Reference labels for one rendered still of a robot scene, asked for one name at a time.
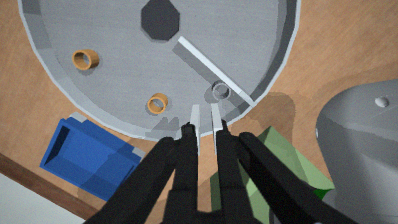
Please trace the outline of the grey metal bushing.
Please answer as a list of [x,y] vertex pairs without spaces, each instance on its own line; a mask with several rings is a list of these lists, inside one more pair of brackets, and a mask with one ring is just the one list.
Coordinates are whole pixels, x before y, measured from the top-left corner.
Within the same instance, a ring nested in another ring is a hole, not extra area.
[[[215,88],[216,88],[217,86],[219,86],[219,85],[225,85],[225,86],[227,86],[227,92],[226,92],[225,94],[223,94],[223,95],[217,95],[217,94],[214,92]],[[217,80],[217,81],[215,81],[215,82],[213,83],[213,85],[212,85],[212,95],[213,95],[213,97],[214,97],[216,100],[218,100],[218,101],[225,101],[225,100],[227,100],[227,99],[230,97],[230,95],[231,95],[231,89],[230,89],[230,87],[229,87],[223,80]]]

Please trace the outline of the blue plastic crate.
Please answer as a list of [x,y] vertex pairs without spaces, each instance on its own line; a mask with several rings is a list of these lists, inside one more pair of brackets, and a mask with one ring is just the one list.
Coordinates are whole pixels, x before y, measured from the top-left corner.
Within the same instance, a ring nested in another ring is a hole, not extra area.
[[141,149],[74,112],[60,119],[39,167],[108,201],[144,156]]

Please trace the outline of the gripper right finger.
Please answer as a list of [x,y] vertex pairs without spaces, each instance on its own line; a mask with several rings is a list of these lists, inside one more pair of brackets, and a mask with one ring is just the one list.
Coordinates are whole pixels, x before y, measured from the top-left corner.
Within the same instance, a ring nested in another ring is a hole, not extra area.
[[225,224],[256,224],[237,159],[281,224],[358,224],[323,202],[253,133],[231,135],[217,103],[211,116]]

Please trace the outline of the bronze bushing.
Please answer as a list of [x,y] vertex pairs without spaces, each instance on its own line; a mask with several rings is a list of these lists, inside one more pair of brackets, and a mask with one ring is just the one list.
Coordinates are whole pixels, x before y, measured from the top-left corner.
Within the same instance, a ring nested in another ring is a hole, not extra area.
[[[157,107],[157,106],[155,106],[154,105],[154,103],[153,103],[153,99],[159,99],[159,100],[161,100],[162,102],[163,102],[163,107]],[[162,113],[164,110],[165,110],[165,108],[166,108],[166,106],[167,106],[167,104],[168,104],[168,99],[167,99],[167,97],[164,95],[164,94],[162,94],[162,93],[156,93],[156,94],[154,94],[150,99],[149,99],[149,101],[148,101],[148,109],[152,112],[152,113],[154,113],[154,114],[160,114],[160,113]]]
[[[83,52],[83,53],[82,53]],[[89,58],[89,65],[84,62],[83,55],[86,54]],[[99,64],[99,56],[98,54],[91,49],[77,50],[72,55],[73,64],[81,69],[87,70],[91,68],[95,68]]]

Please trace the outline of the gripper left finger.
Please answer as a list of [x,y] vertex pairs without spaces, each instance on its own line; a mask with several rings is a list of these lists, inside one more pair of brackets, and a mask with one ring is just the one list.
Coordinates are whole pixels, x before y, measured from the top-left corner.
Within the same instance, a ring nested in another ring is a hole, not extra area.
[[192,106],[182,137],[161,138],[105,205],[82,224],[145,224],[173,171],[162,224],[192,224],[198,204],[201,120]]

